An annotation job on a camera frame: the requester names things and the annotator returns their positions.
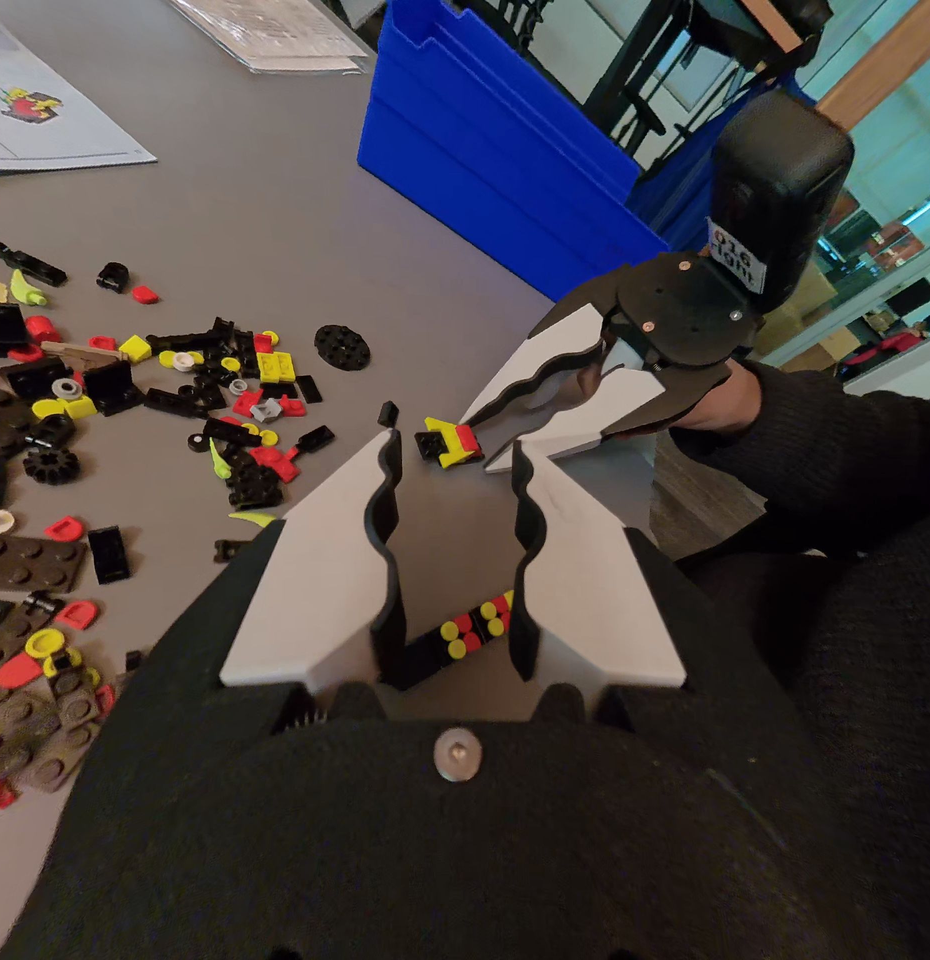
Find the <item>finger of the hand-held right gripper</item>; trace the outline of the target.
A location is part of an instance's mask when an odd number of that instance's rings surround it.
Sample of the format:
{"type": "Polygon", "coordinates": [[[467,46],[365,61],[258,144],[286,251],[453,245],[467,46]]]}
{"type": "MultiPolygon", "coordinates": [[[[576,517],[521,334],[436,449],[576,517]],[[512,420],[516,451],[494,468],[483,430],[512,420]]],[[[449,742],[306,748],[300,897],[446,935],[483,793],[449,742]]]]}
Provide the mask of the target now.
{"type": "Polygon", "coordinates": [[[512,470],[518,445],[531,447],[549,459],[561,459],[601,444],[614,425],[642,406],[658,399],[666,388],[646,370],[616,366],[598,381],[595,392],[576,406],[554,413],[542,426],[527,430],[495,454],[485,466],[486,474],[512,470]]]}
{"type": "Polygon", "coordinates": [[[604,349],[605,319],[590,303],[524,339],[458,419],[459,426],[540,426],[571,374],[604,349]]]}

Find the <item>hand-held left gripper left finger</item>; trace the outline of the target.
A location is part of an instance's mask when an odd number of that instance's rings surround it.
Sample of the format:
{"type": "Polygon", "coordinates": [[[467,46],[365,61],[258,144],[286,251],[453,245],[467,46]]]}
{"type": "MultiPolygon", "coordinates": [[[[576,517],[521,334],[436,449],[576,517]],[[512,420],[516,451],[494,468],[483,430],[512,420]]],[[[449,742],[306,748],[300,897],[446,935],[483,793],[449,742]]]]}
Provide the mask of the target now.
{"type": "Polygon", "coordinates": [[[286,514],[220,670],[225,687],[331,694],[386,677],[407,638],[387,544],[402,471],[401,433],[384,428],[286,514]]]}

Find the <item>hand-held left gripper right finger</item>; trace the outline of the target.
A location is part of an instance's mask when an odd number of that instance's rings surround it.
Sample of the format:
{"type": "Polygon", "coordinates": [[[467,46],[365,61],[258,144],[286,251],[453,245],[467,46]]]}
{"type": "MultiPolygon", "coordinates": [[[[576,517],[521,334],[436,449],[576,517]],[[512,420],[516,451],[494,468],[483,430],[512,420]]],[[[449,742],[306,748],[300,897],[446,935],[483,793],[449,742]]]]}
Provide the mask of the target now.
{"type": "Polygon", "coordinates": [[[512,665],[542,690],[679,689],[687,670],[634,550],[642,540],[535,446],[516,443],[512,665]]]}

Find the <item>small yellow red lego assembly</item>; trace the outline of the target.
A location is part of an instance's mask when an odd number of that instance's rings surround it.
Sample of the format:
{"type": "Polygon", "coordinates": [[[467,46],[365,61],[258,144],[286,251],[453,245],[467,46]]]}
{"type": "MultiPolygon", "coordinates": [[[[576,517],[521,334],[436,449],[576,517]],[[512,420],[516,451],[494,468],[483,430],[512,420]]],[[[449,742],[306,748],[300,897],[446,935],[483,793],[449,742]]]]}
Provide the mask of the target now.
{"type": "Polygon", "coordinates": [[[414,434],[423,461],[437,463],[447,470],[484,460],[483,449],[470,426],[429,416],[424,420],[424,427],[414,434]]]}

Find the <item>long black lego assembly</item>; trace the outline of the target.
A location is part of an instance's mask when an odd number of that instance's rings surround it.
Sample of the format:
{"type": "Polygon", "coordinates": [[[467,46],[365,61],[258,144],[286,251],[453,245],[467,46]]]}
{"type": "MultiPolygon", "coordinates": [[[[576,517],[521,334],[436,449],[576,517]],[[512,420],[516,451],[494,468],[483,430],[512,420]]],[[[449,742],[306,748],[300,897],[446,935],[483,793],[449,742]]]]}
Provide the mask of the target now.
{"type": "Polygon", "coordinates": [[[513,601],[514,591],[508,589],[420,634],[404,646],[397,666],[383,681],[395,690],[411,690],[507,637],[513,601]]]}

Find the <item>lego instruction booklet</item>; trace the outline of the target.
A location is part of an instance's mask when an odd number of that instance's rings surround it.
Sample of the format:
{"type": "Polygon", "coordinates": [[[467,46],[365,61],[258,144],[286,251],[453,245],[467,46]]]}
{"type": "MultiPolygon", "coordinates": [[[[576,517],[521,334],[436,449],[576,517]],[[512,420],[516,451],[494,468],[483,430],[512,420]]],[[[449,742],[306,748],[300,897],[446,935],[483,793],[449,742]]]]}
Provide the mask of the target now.
{"type": "Polygon", "coordinates": [[[0,23],[0,175],[156,161],[0,23]]]}

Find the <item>person's right forearm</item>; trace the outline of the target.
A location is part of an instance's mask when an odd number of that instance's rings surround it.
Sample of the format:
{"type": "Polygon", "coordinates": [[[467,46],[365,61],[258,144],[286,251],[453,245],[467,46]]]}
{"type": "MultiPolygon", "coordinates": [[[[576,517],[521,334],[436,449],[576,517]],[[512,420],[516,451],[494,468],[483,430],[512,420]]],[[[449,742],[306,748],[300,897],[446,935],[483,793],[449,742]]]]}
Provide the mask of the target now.
{"type": "Polygon", "coordinates": [[[757,419],[736,436],[670,426],[678,450],[734,477],[824,552],[867,552],[930,522],[930,399],[741,364],[759,378],[757,419]]]}

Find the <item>black round lego plate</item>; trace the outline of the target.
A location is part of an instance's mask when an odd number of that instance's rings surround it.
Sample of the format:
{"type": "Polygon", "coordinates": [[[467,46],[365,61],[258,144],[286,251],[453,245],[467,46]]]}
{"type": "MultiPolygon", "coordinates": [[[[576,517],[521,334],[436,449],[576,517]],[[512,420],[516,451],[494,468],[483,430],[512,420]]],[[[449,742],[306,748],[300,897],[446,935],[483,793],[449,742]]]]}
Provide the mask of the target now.
{"type": "Polygon", "coordinates": [[[372,360],[371,349],[363,336],[345,325],[330,323],[319,327],[313,344],[319,358],[339,371],[363,371],[372,360]]]}

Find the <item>pile of loose lego pieces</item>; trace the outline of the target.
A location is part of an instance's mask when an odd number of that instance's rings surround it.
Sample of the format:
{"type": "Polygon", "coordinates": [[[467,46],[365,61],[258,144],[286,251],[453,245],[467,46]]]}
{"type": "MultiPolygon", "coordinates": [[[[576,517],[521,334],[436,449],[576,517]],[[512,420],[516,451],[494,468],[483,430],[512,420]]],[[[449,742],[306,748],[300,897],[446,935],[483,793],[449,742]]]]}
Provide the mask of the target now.
{"type": "Polygon", "coordinates": [[[0,810],[27,789],[62,788],[98,738],[120,686],[103,680],[72,642],[99,619],[93,599],[70,597],[91,560],[99,586],[132,575],[122,529],[91,529],[72,513],[41,535],[18,531],[5,507],[8,465],[42,487],[69,486],[86,471],[75,449],[79,422],[149,410],[189,421],[226,485],[231,515],[254,522],[282,504],[299,456],[335,436],[319,427],[283,452],[268,425],[302,418],[323,401],[315,378],[295,374],[272,331],[223,318],[199,333],[66,342],[45,316],[0,300],[0,810]]]}

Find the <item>black lego bar piece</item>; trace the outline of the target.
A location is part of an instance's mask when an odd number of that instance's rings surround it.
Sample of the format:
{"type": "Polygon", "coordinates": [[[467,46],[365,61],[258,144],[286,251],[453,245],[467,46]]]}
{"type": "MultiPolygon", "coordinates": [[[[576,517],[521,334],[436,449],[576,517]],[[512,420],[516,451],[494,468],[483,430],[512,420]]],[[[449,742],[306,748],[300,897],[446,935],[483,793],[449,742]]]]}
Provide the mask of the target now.
{"type": "Polygon", "coordinates": [[[21,271],[25,277],[55,289],[69,281],[69,276],[64,270],[23,250],[12,249],[2,242],[0,242],[0,261],[12,270],[21,271]]]}

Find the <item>person's right hand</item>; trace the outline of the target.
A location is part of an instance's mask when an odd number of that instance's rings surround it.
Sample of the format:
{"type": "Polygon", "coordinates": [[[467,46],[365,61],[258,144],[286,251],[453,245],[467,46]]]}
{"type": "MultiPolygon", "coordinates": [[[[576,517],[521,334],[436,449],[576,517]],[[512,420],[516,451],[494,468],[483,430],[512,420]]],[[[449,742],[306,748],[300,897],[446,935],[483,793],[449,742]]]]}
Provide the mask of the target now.
{"type": "Polygon", "coordinates": [[[757,420],[762,407],[762,385],[747,366],[729,359],[728,376],[685,415],[675,420],[672,429],[737,436],[757,420]]]}

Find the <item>cardboard box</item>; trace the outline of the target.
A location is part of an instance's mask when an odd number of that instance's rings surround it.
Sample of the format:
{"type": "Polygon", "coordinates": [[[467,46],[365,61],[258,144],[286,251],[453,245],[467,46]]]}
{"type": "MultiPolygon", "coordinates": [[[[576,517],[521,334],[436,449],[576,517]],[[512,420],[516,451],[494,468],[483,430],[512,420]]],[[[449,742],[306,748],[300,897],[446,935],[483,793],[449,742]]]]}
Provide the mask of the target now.
{"type": "Polygon", "coordinates": [[[832,310],[837,290],[819,268],[809,262],[789,298],[763,316],[763,326],[756,334],[752,354],[764,358],[783,347],[832,310]]]}

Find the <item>black metal stand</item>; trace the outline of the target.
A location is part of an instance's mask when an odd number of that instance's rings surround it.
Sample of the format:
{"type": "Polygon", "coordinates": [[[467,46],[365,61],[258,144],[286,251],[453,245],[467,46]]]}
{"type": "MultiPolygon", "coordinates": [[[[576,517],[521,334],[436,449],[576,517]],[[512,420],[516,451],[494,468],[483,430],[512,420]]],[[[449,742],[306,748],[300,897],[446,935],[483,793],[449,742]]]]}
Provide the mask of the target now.
{"type": "Polygon", "coordinates": [[[650,173],[742,93],[745,68],[692,38],[691,2],[490,2],[495,30],[650,173]]]}

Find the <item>clear plastic document sleeve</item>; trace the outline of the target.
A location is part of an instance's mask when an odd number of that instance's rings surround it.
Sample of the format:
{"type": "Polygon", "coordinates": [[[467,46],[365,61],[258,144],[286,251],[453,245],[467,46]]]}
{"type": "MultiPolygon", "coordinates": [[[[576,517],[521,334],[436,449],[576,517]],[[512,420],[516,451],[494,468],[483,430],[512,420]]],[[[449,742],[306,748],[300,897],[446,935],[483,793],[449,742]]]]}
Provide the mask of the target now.
{"type": "Polygon", "coordinates": [[[361,75],[371,53],[326,6],[309,1],[170,1],[169,6],[249,71],[361,75]]]}

